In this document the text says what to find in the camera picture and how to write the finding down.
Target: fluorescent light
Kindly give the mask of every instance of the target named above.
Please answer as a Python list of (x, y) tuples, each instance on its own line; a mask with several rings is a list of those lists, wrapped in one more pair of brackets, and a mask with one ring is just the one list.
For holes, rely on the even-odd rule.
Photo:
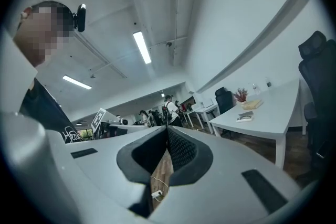
[(76, 84), (76, 85), (78, 85), (78, 86), (81, 86), (81, 87), (83, 87), (83, 88), (85, 88), (85, 89), (88, 89), (88, 90), (90, 90), (90, 89), (92, 88), (92, 87), (87, 86), (87, 85), (85, 85), (85, 84), (83, 84), (83, 83), (81, 83), (81, 82), (79, 82), (79, 81), (77, 81), (77, 80), (74, 80), (74, 79), (68, 77), (67, 75), (65, 75), (65, 76), (63, 77), (63, 79), (65, 79), (65, 80), (67, 80), (67, 81), (69, 81), (69, 82), (71, 82), (71, 83), (73, 83), (73, 84)]
[(142, 58), (145, 61), (145, 64), (151, 63), (151, 57), (149, 57), (149, 53), (145, 44), (145, 40), (143, 39), (142, 33), (137, 32), (133, 34), (133, 37), (135, 39), (135, 42), (137, 43), (137, 46), (141, 52)]

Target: dark shirt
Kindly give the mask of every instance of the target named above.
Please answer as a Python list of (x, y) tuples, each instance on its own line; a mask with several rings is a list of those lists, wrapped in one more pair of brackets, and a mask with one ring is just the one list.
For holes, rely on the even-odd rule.
[(35, 79), (27, 91), (20, 112), (40, 122), (46, 130), (59, 132), (65, 143), (84, 141), (69, 121), (62, 108), (49, 92)]

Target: window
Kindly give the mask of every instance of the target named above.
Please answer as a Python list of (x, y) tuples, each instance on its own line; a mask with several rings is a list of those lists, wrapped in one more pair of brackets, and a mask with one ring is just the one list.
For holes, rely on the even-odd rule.
[(92, 129), (78, 130), (78, 133), (80, 134), (80, 136), (85, 141), (93, 139), (93, 131), (92, 131)]

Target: wooden floor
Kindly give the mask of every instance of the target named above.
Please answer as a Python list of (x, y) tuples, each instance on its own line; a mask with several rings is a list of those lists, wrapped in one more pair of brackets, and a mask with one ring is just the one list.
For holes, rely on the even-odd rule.
[[(200, 123), (197, 118), (191, 117), (194, 129), (200, 129)], [(192, 129), (191, 126), (183, 122), (185, 128)], [(210, 134), (209, 128), (206, 127), (200, 130), (206, 134)], [(255, 152), (259, 153), (266, 159), (275, 163), (276, 145), (274, 140), (266, 138), (258, 138), (250, 135), (232, 133), (233, 140), (250, 147)], [(228, 135), (223, 135), (223, 139), (229, 139)], [(310, 155), (307, 149), (307, 135), (302, 135), (302, 132), (288, 132), (286, 135), (286, 157), (284, 164), (284, 171), (291, 176), (294, 180), (298, 175), (304, 174), (309, 171)], [(169, 186), (169, 177), (173, 173), (173, 165), (168, 151), (163, 155), (160, 163), (153, 173), (153, 177), (164, 181)], [(167, 187), (160, 181), (151, 179), (152, 193), (161, 190), (163, 195), (167, 194)], [(156, 208), (160, 202), (153, 200), (153, 207)]]

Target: black office chair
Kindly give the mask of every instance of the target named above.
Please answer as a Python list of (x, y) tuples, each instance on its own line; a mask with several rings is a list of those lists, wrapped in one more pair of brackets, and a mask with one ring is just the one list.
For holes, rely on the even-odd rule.
[[(230, 91), (226, 91), (224, 87), (221, 87), (215, 92), (215, 95), (219, 107), (219, 112), (221, 115), (226, 111), (230, 110), (231, 108), (233, 108), (233, 97)], [(229, 133), (230, 139), (232, 140), (231, 131), (223, 130), (222, 135), (227, 132)]]
[(335, 141), (330, 130), (336, 116), (336, 45), (334, 40), (326, 42), (324, 34), (316, 31), (299, 46), (299, 51), (303, 58), (299, 71), (314, 101), (304, 106), (312, 172), (297, 178), (301, 180), (324, 170)]

